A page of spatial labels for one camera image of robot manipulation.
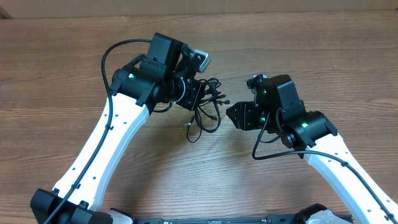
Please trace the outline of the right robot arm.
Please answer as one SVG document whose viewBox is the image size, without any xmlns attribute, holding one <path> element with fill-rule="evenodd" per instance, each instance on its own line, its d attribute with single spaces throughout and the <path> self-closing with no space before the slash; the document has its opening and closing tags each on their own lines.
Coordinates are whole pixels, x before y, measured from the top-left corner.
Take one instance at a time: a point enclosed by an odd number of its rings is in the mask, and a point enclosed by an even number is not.
<svg viewBox="0 0 398 224">
<path fill-rule="evenodd" d="M 240 101 L 226 110 L 235 127 L 276 134 L 287 152 L 255 160 L 298 155 L 331 186 L 358 223 L 397 223 L 397 204 L 350 153 L 332 122 L 319 111 L 307 111 L 288 74 L 247 80 L 253 101 Z"/>
</svg>

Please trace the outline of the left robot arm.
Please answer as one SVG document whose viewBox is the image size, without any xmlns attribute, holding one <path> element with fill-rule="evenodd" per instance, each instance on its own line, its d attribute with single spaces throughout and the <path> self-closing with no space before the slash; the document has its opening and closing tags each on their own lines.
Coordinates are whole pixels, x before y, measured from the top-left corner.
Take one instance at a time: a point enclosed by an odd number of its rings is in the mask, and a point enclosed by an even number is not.
<svg viewBox="0 0 398 224">
<path fill-rule="evenodd" d="M 50 191 L 38 189 L 30 207 L 38 223 L 133 223 L 126 212 L 102 204 L 109 181 L 134 135 L 158 103 L 193 110 L 204 87 L 195 80 L 208 53 L 156 33 L 149 49 L 105 79 L 101 117 L 76 160 Z"/>
</svg>

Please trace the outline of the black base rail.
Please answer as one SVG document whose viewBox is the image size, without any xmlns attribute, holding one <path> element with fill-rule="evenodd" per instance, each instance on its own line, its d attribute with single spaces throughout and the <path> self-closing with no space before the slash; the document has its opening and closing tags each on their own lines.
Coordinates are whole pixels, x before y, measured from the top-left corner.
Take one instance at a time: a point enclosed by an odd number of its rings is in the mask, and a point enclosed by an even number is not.
<svg viewBox="0 0 398 224">
<path fill-rule="evenodd" d="M 111 209 L 115 224 L 292 224 L 292 223 L 347 223 L 353 224 L 351 215 L 335 215 L 325 206 L 316 203 L 296 214 L 266 215 L 264 217 L 241 218 L 134 218 L 128 213 Z"/>
</svg>

